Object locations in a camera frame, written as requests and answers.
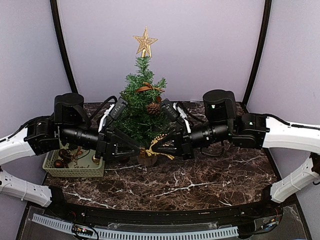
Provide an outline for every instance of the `white cable tray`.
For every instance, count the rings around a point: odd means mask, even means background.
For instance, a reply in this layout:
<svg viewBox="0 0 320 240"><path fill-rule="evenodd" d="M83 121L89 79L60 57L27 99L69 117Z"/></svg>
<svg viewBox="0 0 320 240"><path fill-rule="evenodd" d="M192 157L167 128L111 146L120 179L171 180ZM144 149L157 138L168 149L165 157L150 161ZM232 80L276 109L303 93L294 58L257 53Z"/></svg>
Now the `white cable tray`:
<svg viewBox="0 0 320 240"><path fill-rule="evenodd" d="M33 214L32 221L48 228L66 233L73 234L71 232L72 223L53 219L47 216L39 214ZM227 227L222 229L207 230L207 231L193 231L193 232L170 232L170 233L143 233L143 232L125 232L125 231L114 231L102 228L94 228L98 234L100 240L218 240L226 239L231 237L237 237L238 227ZM94 233L90 239L97 239Z"/></svg>

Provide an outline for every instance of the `wicker basket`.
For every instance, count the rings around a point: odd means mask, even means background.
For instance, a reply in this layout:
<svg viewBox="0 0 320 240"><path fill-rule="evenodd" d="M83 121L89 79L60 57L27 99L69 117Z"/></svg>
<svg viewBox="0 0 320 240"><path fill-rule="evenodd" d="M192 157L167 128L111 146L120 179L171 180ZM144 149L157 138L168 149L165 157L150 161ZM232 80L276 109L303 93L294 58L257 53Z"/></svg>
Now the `wicker basket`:
<svg viewBox="0 0 320 240"><path fill-rule="evenodd" d="M92 156L96 151L78 160L78 165L83 168L75 168L76 163L70 162L69 168L55 168L54 163L59 157L59 150L48 152L45 156L42 168L53 177L62 178L98 178L104 176L105 161L101 160L99 165L92 161Z"/></svg>

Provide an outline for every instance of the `gold ribbon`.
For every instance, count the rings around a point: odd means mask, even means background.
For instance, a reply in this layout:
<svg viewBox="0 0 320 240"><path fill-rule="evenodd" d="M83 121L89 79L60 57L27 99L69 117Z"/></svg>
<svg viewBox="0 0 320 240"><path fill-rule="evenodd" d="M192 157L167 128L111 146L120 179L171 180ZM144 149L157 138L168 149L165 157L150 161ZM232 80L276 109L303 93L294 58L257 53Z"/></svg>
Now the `gold ribbon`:
<svg viewBox="0 0 320 240"><path fill-rule="evenodd" d="M175 157L170 155L170 154L165 154L165 153L160 153L160 152L154 152L152 150L153 145L155 145L159 140L163 139L166 135L162 134L160 136L157 136L154 140L152 140L151 142L151 146L149 149L145 150L146 154L151 157L152 155L156 156L156 155L165 155L167 156L170 160L173 160Z"/></svg>
<svg viewBox="0 0 320 240"><path fill-rule="evenodd" d="M161 88L158 88L158 87L153 87L150 83L148 82L144 82L143 83L145 86L142 86L142 87L139 87L137 90L135 90L136 93L139 93L139 92L145 92L145 91L148 91L148 90L158 90L159 92L164 92L165 90L161 89Z"/></svg>

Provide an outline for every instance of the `christmas tree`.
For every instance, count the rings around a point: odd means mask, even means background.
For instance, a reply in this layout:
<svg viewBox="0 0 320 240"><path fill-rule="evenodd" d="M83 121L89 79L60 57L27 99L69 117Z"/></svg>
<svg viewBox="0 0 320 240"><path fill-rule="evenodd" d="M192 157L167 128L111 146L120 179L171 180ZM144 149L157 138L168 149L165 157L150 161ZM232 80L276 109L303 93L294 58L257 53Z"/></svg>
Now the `christmas tree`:
<svg viewBox="0 0 320 240"><path fill-rule="evenodd" d="M161 94L166 88L166 79L153 83L154 73L149 70L151 59L150 45L156 41L148 37L147 28L142 37L134 36L140 43L136 58L136 74L126 77L128 83L120 95L128 102L115 126L137 141L142 148L148 149L157 136L168 133L169 120L160 110Z"/></svg>

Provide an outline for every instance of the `dark marble surface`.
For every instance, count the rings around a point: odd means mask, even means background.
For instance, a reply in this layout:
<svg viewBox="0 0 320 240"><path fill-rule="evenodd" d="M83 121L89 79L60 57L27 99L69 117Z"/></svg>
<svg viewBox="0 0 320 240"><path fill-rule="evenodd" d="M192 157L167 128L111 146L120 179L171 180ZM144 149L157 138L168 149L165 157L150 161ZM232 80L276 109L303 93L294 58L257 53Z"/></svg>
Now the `dark marble surface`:
<svg viewBox="0 0 320 240"><path fill-rule="evenodd" d="M202 103L185 105L197 117L204 117ZM86 104L85 109L90 115L98 106ZM239 105L237 112L243 113ZM234 147L227 141L224 144L222 157L207 157L195 150L195 159L160 156L150 167L133 158L127 163L106 163L104 177L57 178L48 174L44 184L61 187L70 203L119 210L200 210L259 201L262 189L276 182L267 156L261 150ZM204 149L211 154L220 150L219 143Z"/></svg>

